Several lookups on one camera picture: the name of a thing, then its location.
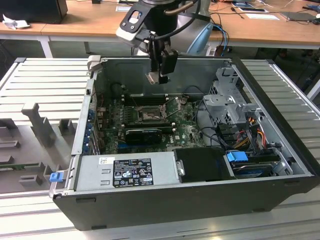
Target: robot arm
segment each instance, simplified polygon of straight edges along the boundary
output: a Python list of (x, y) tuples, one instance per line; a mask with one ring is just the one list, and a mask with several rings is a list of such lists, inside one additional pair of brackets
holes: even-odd
[[(210, 0), (141, 0), (128, 11), (116, 35), (149, 55), (151, 70), (147, 78), (151, 84), (167, 83), (167, 75), (175, 70), (178, 52), (172, 48), (172, 40), (179, 51), (186, 53), (197, 53), (205, 46), (212, 30), (208, 27), (209, 5)], [(194, 38), (194, 34), (199, 33), (204, 44), (195, 43), (199, 36)]]

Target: sticker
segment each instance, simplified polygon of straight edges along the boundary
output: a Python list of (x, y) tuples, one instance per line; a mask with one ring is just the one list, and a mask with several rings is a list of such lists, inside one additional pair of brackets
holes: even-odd
[(150, 158), (112, 160), (113, 181), (115, 188), (148, 186), (154, 184)]
[(99, 157), (99, 164), (113, 164), (115, 160), (114, 156)]

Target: black plastic cover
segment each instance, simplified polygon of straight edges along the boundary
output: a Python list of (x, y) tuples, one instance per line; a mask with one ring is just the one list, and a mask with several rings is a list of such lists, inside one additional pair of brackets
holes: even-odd
[(211, 182), (229, 180), (224, 155), (220, 149), (212, 147), (178, 148), (174, 150), (176, 161), (183, 164), (185, 175), (182, 183)]

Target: computer tower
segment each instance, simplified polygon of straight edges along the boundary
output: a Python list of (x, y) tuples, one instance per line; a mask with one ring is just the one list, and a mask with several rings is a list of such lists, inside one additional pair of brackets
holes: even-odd
[(6, 0), (0, 4), (0, 19), (5, 15), (28, 23), (59, 24), (67, 11), (66, 0)]

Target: table leg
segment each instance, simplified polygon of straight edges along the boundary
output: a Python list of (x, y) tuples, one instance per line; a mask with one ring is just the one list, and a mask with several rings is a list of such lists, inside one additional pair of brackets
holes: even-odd
[(53, 58), (53, 55), (52, 55), (52, 52), (50, 49), (49, 38), (48, 39), (41, 38), (41, 39), (39, 39), (39, 41), (41, 43), (45, 57), (46, 58)]
[(91, 53), (89, 42), (87, 42), (87, 41), (84, 42), (84, 48), (85, 48), (85, 53), (86, 54), (90, 54)]
[(316, 82), (316, 84), (313, 86), (313, 88), (310, 90), (310, 92), (307, 94), (307, 97), (313, 101), (315, 97), (320, 92), (320, 79)]

